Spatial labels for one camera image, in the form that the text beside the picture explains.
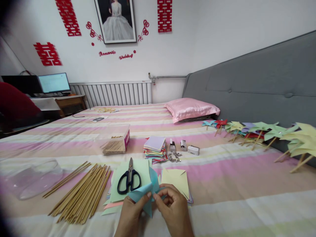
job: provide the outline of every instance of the wedding photo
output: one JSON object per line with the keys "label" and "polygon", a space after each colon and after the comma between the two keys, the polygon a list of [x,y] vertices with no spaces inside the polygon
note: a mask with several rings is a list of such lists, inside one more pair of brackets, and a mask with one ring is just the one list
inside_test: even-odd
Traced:
{"label": "wedding photo", "polygon": [[136,42],[132,0],[94,0],[105,44]]}

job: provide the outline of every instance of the hand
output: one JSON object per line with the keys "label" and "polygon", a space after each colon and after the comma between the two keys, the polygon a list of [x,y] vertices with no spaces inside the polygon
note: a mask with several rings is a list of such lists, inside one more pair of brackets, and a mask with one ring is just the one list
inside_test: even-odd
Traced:
{"label": "hand", "polygon": [[144,205],[148,202],[150,197],[151,192],[144,195],[137,203],[135,203],[129,196],[126,196],[114,237],[138,235],[138,220]]}
{"label": "hand", "polygon": [[186,198],[172,184],[161,184],[160,187],[165,188],[153,197],[171,236],[194,236]]}

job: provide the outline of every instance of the pink pillow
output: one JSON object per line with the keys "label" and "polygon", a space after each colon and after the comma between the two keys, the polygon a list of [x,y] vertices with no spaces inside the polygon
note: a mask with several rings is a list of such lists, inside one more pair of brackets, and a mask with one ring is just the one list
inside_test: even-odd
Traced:
{"label": "pink pillow", "polygon": [[183,119],[196,118],[210,114],[220,114],[215,105],[192,98],[181,98],[168,102],[165,107],[172,113],[173,123]]}

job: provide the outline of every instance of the bride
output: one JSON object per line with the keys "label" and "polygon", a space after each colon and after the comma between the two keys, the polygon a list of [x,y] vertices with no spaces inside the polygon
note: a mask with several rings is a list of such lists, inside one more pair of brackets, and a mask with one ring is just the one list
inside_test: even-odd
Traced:
{"label": "bride", "polygon": [[106,40],[132,40],[134,38],[133,28],[122,16],[122,5],[114,0],[109,9],[112,16],[108,17],[103,24]]}

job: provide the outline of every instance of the white radiator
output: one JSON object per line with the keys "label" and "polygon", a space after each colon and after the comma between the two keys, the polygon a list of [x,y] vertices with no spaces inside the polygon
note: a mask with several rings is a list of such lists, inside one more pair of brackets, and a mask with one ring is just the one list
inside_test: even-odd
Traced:
{"label": "white radiator", "polygon": [[151,80],[102,83],[70,83],[75,94],[86,95],[86,106],[151,104]]}

